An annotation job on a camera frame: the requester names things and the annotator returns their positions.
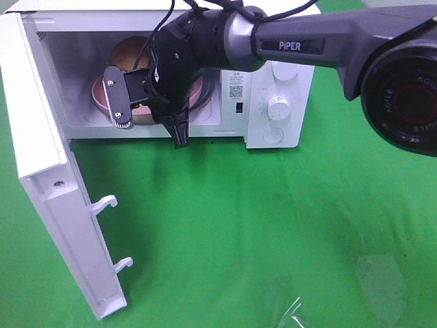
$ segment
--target white microwave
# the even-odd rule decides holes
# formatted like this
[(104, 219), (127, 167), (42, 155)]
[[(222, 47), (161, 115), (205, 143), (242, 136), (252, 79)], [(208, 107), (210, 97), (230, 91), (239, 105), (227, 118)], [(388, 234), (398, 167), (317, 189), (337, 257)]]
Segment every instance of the white microwave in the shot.
[[(264, 1), (249, 3), (268, 14), (290, 8), (284, 1), (269, 8)], [(130, 130), (115, 128), (93, 93), (114, 47), (147, 37), (167, 6), (21, 0), (0, 16), (0, 65), (18, 177), (97, 318), (126, 306), (117, 273), (132, 258), (113, 264), (96, 215), (117, 200), (109, 195), (90, 202), (69, 141), (168, 137), (146, 113)], [(187, 9), (177, 1), (172, 17)], [(317, 13), (315, 6), (305, 12)], [(252, 73), (210, 70), (202, 86), (212, 89), (191, 113), (190, 136), (241, 137), (248, 148), (295, 147), (312, 77), (312, 66), (273, 61)]]

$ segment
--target open microwave door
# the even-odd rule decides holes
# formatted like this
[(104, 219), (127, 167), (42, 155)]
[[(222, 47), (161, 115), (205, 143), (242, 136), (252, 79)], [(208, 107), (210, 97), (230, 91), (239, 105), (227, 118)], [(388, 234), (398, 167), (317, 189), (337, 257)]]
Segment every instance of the open microwave door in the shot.
[(117, 273), (132, 259), (112, 263), (96, 215), (117, 200), (112, 195), (95, 204), (89, 200), (51, 110), (62, 106), (56, 84), (36, 66), (44, 61), (37, 45), (41, 37), (25, 13), (0, 16), (0, 65), (18, 177), (88, 304), (102, 318), (126, 306)]

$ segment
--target green cloth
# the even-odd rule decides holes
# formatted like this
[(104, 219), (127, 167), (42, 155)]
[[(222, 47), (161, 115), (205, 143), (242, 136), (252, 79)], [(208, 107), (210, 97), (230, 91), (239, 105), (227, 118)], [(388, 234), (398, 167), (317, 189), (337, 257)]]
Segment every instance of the green cloth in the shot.
[(113, 261), (134, 259), (102, 321), (18, 181), (3, 94), (0, 114), (0, 327), (437, 327), (436, 159), (379, 138), (334, 70), (295, 149), (72, 142), (91, 200), (118, 198), (98, 217)]

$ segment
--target piper logo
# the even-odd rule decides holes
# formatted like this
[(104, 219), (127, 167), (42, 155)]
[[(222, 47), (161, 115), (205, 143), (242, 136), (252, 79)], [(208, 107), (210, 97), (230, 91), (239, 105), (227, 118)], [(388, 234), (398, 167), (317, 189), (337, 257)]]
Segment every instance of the piper logo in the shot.
[(300, 42), (279, 42), (279, 50), (300, 51)]

